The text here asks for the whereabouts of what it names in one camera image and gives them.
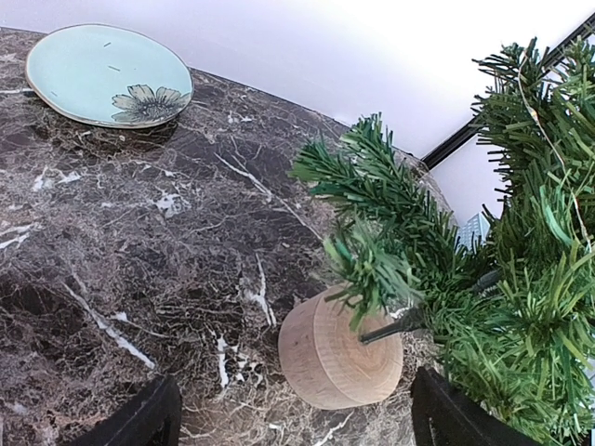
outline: plate rim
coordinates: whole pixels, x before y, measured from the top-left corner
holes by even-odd
[[[59,33],[60,31],[69,30],[71,28],[82,28],[82,27],[85,27],[85,26],[99,26],[99,27],[103,27],[103,28],[112,28],[112,29],[119,30],[119,31],[126,31],[128,33],[133,33],[133,34],[136,34],[136,35],[140,35],[141,37],[144,37],[145,39],[148,39],[148,40],[156,43],[157,45],[162,46],[163,48],[167,49],[171,54],[173,54],[179,60],[179,62],[182,64],[182,66],[188,71],[188,75],[190,77],[190,95],[189,95],[188,104],[186,104],[184,106],[184,108],[181,109],[176,114],[173,114],[172,116],[168,116],[166,118],[161,118],[159,120],[151,121],[149,123],[127,124],[127,123],[116,123],[116,122],[108,123],[108,122],[105,122],[105,121],[94,121],[92,119],[87,119],[87,118],[85,118],[83,116],[78,116],[78,115],[72,114],[69,111],[65,111],[61,107],[59,107],[58,105],[52,103],[52,101],[46,95],[44,95],[41,91],[39,91],[39,89],[35,86],[34,82],[29,77],[29,62],[30,62],[31,54],[33,53],[33,50],[36,49],[39,44],[41,44],[44,40],[46,40],[52,34]],[[141,128],[151,128],[151,127],[156,127],[158,125],[163,125],[163,124],[168,123],[169,121],[173,120],[180,113],[182,113],[190,105],[190,103],[192,102],[192,97],[194,96],[194,79],[192,79],[191,69],[190,69],[190,67],[188,65],[186,65],[186,63],[184,62],[184,60],[182,60],[182,58],[178,55],[178,53],[176,53],[175,51],[173,51],[170,47],[165,46],[164,44],[162,44],[160,42],[157,42],[155,39],[152,39],[151,37],[149,37],[149,36],[147,36],[147,35],[145,35],[143,33],[139,33],[137,31],[128,30],[127,28],[122,28],[122,27],[119,27],[119,26],[107,25],[105,23],[79,23],[79,24],[76,24],[76,25],[70,25],[70,26],[64,26],[63,28],[58,28],[57,30],[54,30],[51,33],[47,33],[46,35],[44,35],[27,52],[27,58],[25,59],[25,79],[27,81],[27,84],[29,84],[29,86],[31,87],[31,90],[33,90],[35,92],[35,94],[42,101],[44,101],[44,103],[49,108],[51,108],[52,110],[54,110],[54,112],[57,112],[57,113],[61,114],[62,116],[65,116],[65,117],[67,117],[69,119],[72,119],[73,121],[76,121],[77,123],[82,123],[82,124],[87,124],[87,125],[94,125],[94,126],[97,126],[97,127],[105,127],[105,128],[118,128],[118,129],[132,130],[132,129],[141,129]]]

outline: artificial christmas tree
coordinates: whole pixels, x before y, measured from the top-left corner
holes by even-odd
[[[505,47],[480,61],[495,80],[475,111],[505,181],[500,218],[471,249],[451,216],[395,163],[378,115],[331,154],[309,143],[292,175],[333,203],[326,250],[349,287],[351,328],[408,308],[363,342],[429,328],[451,384],[544,444],[577,444],[593,428],[585,374],[595,352],[595,46],[574,43],[553,72],[545,55]]]

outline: light blue ceramic plate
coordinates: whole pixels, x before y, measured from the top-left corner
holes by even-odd
[[[182,60],[144,35],[106,25],[64,28],[27,57],[27,82],[57,112],[85,124],[145,128],[192,98]]]

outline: marble table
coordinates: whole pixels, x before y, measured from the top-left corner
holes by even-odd
[[[0,29],[4,444],[64,444],[162,373],[182,391],[181,444],[413,444],[427,334],[405,337],[403,380],[374,406],[314,410],[280,372],[281,321],[336,280],[332,214],[286,172],[306,140],[345,128],[198,71],[175,122],[80,125],[27,88],[40,37]]]

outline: wooden stump base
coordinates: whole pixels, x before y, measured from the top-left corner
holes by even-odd
[[[388,315],[366,317],[359,332],[350,330],[352,311],[324,299],[342,285],[295,307],[279,333],[281,368],[289,385],[308,404],[336,410],[386,399],[403,369],[403,345],[393,335],[368,346],[360,333],[392,322]]]

